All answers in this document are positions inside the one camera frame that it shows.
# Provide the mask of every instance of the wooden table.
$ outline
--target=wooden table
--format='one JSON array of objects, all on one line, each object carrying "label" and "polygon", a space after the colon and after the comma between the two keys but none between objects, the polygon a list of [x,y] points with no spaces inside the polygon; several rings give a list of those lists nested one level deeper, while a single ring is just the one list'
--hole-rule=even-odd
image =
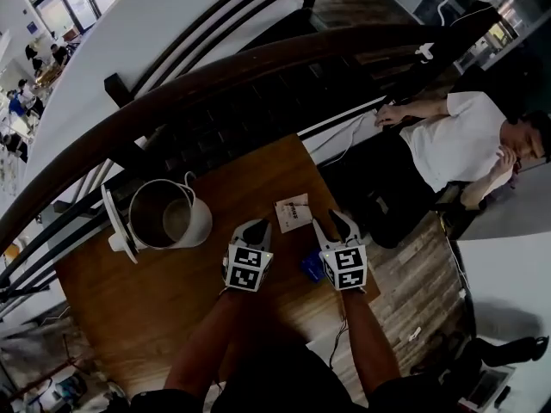
[{"label": "wooden table", "polygon": [[[337,208],[300,140],[288,136],[209,172],[195,181],[214,227],[201,246],[144,250],[138,264],[113,252],[108,227],[57,266],[72,315],[109,376],[130,394],[158,389],[171,359],[223,287],[222,256],[237,225],[266,218],[275,253],[261,294],[280,320],[308,341],[340,323],[338,294],[326,280],[315,285],[299,269],[317,246],[311,225],[281,234],[273,203],[308,193],[313,215],[336,236],[327,210]],[[369,301],[379,295],[372,275]]]}]

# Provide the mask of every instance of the hand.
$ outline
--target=hand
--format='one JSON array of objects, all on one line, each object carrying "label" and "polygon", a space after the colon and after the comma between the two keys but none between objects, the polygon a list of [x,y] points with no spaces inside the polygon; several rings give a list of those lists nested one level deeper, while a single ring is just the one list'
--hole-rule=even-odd
[{"label": "hand", "polygon": [[379,126],[393,126],[394,124],[399,124],[403,119],[404,109],[401,106],[382,106],[377,112],[377,119],[375,120],[375,125]]},{"label": "hand", "polygon": [[513,168],[513,165],[517,162],[517,154],[507,147],[506,145],[500,145],[496,154],[499,156],[498,161],[493,165],[490,170],[492,177],[497,178],[504,175]]}]

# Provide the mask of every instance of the forearm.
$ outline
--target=forearm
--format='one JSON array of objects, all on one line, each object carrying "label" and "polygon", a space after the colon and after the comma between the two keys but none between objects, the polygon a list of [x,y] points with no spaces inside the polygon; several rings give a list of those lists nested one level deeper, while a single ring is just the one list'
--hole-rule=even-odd
[{"label": "forearm", "polygon": [[430,118],[449,114],[446,100],[414,101],[405,106],[399,106],[399,108],[404,116],[413,116],[414,118]]},{"label": "forearm", "polygon": [[250,297],[246,292],[222,294],[178,352],[165,389],[183,390],[200,399],[206,396]]},{"label": "forearm", "polygon": [[367,396],[382,383],[400,377],[396,356],[363,294],[343,291],[352,357]]},{"label": "forearm", "polygon": [[478,181],[468,184],[461,194],[462,205],[467,209],[476,208],[496,180],[497,177],[490,172]]}]

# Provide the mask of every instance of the man in white t-shirt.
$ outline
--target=man in white t-shirt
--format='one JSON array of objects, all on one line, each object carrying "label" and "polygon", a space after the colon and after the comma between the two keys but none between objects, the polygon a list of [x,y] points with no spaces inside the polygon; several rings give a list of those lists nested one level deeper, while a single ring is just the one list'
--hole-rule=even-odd
[{"label": "man in white t-shirt", "polygon": [[[527,114],[513,123],[482,92],[383,106],[375,124],[396,125],[408,117],[426,119],[399,134],[391,129],[356,145],[345,167],[334,169],[341,184],[347,176],[347,187],[340,198],[337,194],[337,201],[386,248],[395,247],[413,230],[448,182],[471,182],[461,203],[476,207],[507,183],[518,158],[551,155],[551,120],[546,114]],[[364,175],[345,174],[352,172]],[[329,177],[331,188],[336,182]]]}]

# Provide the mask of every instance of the white t-shirt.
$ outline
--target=white t-shirt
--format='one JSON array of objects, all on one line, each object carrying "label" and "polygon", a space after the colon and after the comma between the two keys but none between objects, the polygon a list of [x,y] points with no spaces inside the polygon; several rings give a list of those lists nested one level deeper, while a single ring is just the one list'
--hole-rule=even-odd
[{"label": "white t-shirt", "polygon": [[[448,111],[446,118],[422,120],[400,132],[419,174],[435,192],[450,181],[474,182],[487,175],[498,161],[499,133],[506,121],[483,92],[450,93]],[[511,174],[501,176],[486,194]]]}]

